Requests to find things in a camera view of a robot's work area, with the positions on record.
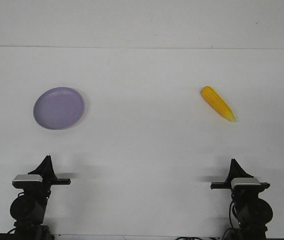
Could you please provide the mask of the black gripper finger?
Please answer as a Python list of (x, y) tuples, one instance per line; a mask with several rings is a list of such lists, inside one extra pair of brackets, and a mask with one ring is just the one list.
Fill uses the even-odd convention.
[(57, 178), (57, 176), (54, 172), (52, 158), (51, 158), (50, 155), (48, 156), (48, 176), (49, 176), (49, 178)]
[(47, 155), (43, 161), (39, 164), (39, 166), (35, 169), (30, 171), (28, 174), (46, 174), (48, 172), (48, 165), (49, 165), (49, 155)]

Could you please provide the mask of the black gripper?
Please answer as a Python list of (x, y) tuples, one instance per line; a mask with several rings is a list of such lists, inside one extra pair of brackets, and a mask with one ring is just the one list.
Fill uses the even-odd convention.
[(236, 159), (232, 158), (228, 173), (228, 182), (212, 182), (210, 188), (231, 190), (234, 200), (248, 200), (258, 198), (259, 193), (270, 187), (268, 182), (259, 182), (257, 179), (233, 179), (253, 178), (244, 171)]

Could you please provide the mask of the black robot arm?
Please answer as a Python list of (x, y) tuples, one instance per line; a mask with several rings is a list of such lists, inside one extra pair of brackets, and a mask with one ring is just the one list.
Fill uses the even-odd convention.
[(51, 156), (27, 174), (18, 174), (12, 186), (22, 192), (12, 202), (10, 215), (15, 219), (14, 236), (17, 240), (54, 240), (50, 227), (44, 225), (44, 217), (51, 195), (52, 182), (57, 180)]
[(223, 240), (265, 240), (267, 224), (273, 218), (272, 207), (259, 194), (270, 187), (246, 173), (236, 159), (231, 159), (229, 173), (224, 182), (212, 182), (210, 188), (231, 192), (228, 214), (234, 216), (238, 228), (231, 225), (225, 230)]

